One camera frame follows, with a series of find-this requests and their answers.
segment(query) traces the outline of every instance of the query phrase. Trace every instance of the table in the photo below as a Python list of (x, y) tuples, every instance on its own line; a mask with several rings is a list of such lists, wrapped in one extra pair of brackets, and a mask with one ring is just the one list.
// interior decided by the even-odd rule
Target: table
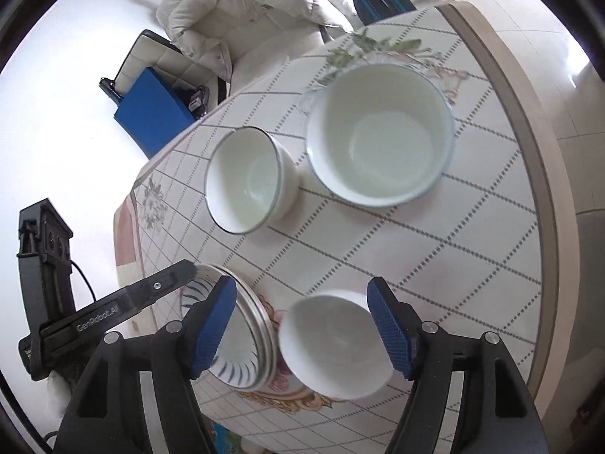
[[(391, 58), (424, 68), (457, 125), (455, 154), (440, 182), (382, 210), (353, 206), (321, 185), (297, 108), (308, 87), (329, 80), (329, 63), (343, 64), (343, 51), (335, 50), (368, 56), (377, 42)], [(222, 264), (262, 297), (278, 326), (293, 302), (320, 288), (363, 292), (381, 275), (424, 320), (461, 335), (498, 332), (543, 414), (565, 363), (579, 284), (571, 190), (544, 118), (518, 63), (469, 3), (376, 23), (260, 78), (150, 160), (116, 213), (120, 282), (183, 258)], [(208, 156), (242, 125), (269, 131), (302, 177), (286, 217), (247, 236), (221, 231), (203, 199)], [(132, 325), (153, 332), (180, 318), (175, 292)], [(369, 398), (339, 402), (295, 386), (280, 368), (285, 396), (237, 394), (205, 373), (194, 385), (202, 412), (276, 452), (384, 451), (410, 390), (400, 374)], [(460, 375), (453, 376), (437, 452), (451, 446)]]

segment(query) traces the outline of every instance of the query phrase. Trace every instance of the patterned plate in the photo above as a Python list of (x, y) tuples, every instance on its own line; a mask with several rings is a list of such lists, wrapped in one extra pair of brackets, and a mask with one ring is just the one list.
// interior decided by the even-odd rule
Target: patterned plate
[[(181, 289), (182, 315), (196, 302), (205, 300), (225, 272), (210, 265), (198, 265), (192, 282)], [(266, 325), (248, 292), (237, 282), (237, 303), (220, 342), (210, 372), (228, 386), (242, 391), (262, 388), (275, 370), (274, 351), (266, 339)]]

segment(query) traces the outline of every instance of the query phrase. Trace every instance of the tiled floor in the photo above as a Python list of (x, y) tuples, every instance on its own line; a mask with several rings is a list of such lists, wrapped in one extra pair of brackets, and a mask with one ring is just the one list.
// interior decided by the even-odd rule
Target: tiled floor
[[(448, 0), (412, 0), (418, 7)], [(466, 0), (488, 19), (534, 86), (563, 154), (576, 212), (605, 208), (605, 83), (540, 0)]]

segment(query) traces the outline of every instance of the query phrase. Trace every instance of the large white bowl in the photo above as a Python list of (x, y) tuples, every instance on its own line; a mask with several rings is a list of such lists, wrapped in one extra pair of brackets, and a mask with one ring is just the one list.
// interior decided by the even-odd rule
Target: large white bowl
[(386, 207), (423, 195), (450, 162), (455, 123), (445, 97), (406, 66), (353, 69), (326, 87), (307, 122), (307, 152), (326, 188)]
[(298, 194), (290, 154), (257, 127), (229, 133), (214, 149), (205, 178), (210, 216), (225, 232), (248, 233), (280, 219)]
[(364, 294), (324, 290), (296, 302), (279, 325), (279, 349), (294, 375), (337, 400), (370, 396), (391, 379), (391, 360)]

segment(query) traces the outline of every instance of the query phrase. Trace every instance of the white puffer jacket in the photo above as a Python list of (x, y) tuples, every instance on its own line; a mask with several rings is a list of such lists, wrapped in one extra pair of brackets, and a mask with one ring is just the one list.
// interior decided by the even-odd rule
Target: white puffer jacket
[[(231, 56), (225, 37), (231, 31), (269, 16), (280, 28), (305, 19), (352, 32), (353, 0), (162, 0), (157, 18), (168, 37), (186, 56), (230, 81)], [(262, 33), (262, 25), (257, 34)], [(250, 39), (259, 39), (249, 32)]]

